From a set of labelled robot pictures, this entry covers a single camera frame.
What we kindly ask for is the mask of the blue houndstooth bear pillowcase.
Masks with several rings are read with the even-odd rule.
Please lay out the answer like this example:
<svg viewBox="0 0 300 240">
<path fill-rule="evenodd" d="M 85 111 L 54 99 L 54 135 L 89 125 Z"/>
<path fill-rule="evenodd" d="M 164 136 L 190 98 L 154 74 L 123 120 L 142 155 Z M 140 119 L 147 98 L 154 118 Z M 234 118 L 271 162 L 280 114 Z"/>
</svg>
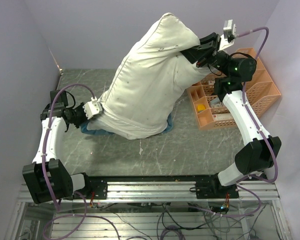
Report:
<svg viewBox="0 0 300 240">
<path fill-rule="evenodd" d="M 120 119 L 105 112 L 82 123 L 79 128 L 83 134 L 87 135 L 105 136 L 116 134 L 128 140 L 137 140 L 170 132 L 173 129 L 173 118 L 168 115 L 164 123 L 149 126 L 129 119 Z"/>
</svg>

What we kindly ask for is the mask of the white pillow insert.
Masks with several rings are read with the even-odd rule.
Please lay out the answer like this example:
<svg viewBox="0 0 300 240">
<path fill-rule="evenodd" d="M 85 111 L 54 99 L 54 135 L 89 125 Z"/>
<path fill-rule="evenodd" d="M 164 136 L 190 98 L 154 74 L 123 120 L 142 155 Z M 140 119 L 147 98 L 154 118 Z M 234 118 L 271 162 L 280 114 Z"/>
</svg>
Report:
<svg viewBox="0 0 300 240">
<path fill-rule="evenodd" d="M 100 97 L 103 113 L 147 126 L 163 124 L 183 92 L 210 73 L 181 54 L 199 43 L 175 15 L 164 14 L 122 60 Z"/>
</svg>

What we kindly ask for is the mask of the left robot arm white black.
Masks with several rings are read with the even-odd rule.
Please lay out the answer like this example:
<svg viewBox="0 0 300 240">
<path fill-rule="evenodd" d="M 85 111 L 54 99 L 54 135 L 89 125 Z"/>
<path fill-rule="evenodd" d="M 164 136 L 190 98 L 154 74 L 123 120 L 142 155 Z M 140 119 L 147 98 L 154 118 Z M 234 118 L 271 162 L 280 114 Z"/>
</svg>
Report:
<svg viewBox="0 0 300 240">
<path fill-rule="evenodd" d="M 49 103 L 40 115 L 42 133 L 37 153 L 31 164 L 22 169 L 22 176 L 35 204 L 52 201 L 42 169 L 42 157 L 45 157 L 45 170 L 56 200 L 71 199 L 75 194 L 86 199 L 92 193 L 92 186 L 86 173 L 70 175 L 61 162 L 63 153 L 62 143 L 69 125 L 79 125 L 84 119 L 80 110 L 84 103 L 77 108 L 69 107 L 67 95 L 69 92 L 54 90 L 50 92 L 50 100 L 55 101 L 54 108 Z"/>
</svg>

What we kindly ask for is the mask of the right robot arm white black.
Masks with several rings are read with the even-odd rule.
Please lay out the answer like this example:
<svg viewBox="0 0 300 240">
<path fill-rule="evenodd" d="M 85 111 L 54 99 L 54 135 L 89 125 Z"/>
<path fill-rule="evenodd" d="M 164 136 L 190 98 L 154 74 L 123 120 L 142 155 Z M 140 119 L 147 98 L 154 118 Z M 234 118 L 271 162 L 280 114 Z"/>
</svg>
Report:
<svg viewBox="0 0 300 240">
<path fill-rule="evenodd" d="M 220 36 L 215 32 L 200 39 L 200 43 L 182 50 L 181 54 L 196 68 L 215 68 L 214 94 L 227 108 L 235 121 L 244 147 L 235 155 L 234 163 L 217 173 L 210 186 L 211 194 L 223 197 L 232 186 L 248 177 L 260 179 L 258 172 L 274 168 L 273 183 L 278 177 L 277 156 L 282 142 L 272 136 L 261 124 L 248 101 L 246 83 L 253 79 L 257 70 L 257 57 L 245 52 L 226 53 L 221 43 L 233 43 L 234 35 Z"/>
</svg>

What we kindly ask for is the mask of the light blue stapler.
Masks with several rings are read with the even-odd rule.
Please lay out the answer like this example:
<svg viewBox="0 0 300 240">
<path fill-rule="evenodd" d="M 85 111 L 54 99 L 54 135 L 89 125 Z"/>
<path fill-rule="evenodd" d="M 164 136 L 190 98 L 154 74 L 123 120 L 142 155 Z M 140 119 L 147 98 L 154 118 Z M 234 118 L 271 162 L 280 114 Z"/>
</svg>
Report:
<svg viewBox="0 0 300 240">
<path fill-rule="evenodd" d="M 212 105 L 218 105 L 218 104 L 220 104 L 220 103 L 221 103 L 221 102 L 220 102 L 219 98 L 216 97 L 216 98 L 212 99 L 212 100 L 209 102 L 209 105 L 210 105 L 210 106 L 212 106 Z"/>
</svg>

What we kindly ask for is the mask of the yellow object in organizer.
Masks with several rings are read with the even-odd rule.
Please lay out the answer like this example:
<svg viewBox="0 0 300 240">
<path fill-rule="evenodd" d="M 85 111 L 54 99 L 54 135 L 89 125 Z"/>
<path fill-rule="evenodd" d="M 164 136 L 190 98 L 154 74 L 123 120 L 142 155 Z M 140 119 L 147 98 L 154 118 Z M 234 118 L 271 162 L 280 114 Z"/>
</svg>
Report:
<svg viewBox="0 0 300 240">
<path fill-rule="evenodd" d="M 206 107 L 205 107 L 204 104 L 198 104 L 198 105 L 196 106 L 196 110 L 197 110 L 198 113 L 201 113 L 201 112 L 203 112 L 204 110 L 206 110 Z"/>
</svg>

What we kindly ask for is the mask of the orange plastic file organizer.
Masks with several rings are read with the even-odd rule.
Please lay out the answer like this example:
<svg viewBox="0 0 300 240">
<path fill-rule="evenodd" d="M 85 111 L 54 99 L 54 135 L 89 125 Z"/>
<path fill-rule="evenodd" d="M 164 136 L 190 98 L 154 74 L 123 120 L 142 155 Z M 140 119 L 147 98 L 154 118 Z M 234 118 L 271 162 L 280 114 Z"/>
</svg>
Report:
<svg viewBox="0 0 300 240">
<path fill-rule="evenodd" d="M 262 124 L 258 121 L 281 96 L 270 74 L 253 48 L 235 53 L 218 52 L 208 61 L 217 69 L 187 89 L 194 117 L 200 130 L 235 127 L 237 124 Z M 210 106 L 219 98 L 220 104 Z M 197 105 L 206 110 L 198 113 Z M 214 121 L 215 114 L 231 114 L 233 119 Z"/>
</svg>

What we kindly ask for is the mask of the white red box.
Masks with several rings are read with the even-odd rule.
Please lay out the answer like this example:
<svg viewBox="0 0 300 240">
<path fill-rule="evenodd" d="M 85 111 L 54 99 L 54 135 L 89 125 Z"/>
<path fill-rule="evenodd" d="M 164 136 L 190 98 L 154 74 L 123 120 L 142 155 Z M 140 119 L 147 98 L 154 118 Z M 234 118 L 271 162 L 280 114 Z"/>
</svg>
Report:
<svg viewBox="0 0 300 240">
<path fill-rule="evenodd" d="M 229 121 L 233 119 L 233 116 L 230 113 L 219 113 L 212 115 L 214 121 Z"/>
</svg>

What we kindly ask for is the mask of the aluminium rail frame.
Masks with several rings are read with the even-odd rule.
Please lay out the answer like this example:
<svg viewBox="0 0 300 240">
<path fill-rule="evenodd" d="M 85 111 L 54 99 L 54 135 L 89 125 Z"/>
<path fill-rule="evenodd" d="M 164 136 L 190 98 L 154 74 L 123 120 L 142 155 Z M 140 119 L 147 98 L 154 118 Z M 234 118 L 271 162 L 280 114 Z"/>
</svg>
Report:
<svg viewBox="0 0 300 240">
<path fill-rule="evenodd" d="M 106 191 L 96 193 L 96 203 L 132 202 L 199 202 L 202 198 L 190 191 L 195 187 L 193 181 L 185 182 L 109 182 Z M 264 181 L 242 181 L 236 187 L 231 201 L 279 200 L 280 195 L 274 183 Z"/>
</svg>

